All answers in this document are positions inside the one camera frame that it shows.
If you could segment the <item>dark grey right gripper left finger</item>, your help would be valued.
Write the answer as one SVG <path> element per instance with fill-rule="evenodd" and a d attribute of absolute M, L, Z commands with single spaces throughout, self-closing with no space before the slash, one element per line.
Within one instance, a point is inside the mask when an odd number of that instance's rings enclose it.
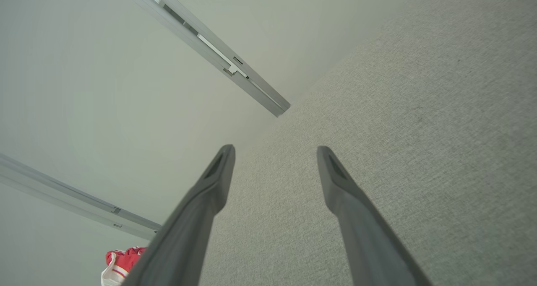
<path fill-rule="evenodd" d="M 158 230 L 124 286 L 197 286 L 214 217 L 227 202 L 235 148 L 221 147 L 200 179 Z"/>

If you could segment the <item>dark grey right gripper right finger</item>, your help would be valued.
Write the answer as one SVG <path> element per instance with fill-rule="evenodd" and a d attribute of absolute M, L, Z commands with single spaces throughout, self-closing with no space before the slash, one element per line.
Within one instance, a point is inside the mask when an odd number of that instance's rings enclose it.
<path fill-rule="evenodd" d="M 337 217 L 355 286 L 429 286 L 430 280 L 334 152 L 317 148 L 327 208 Z"/>

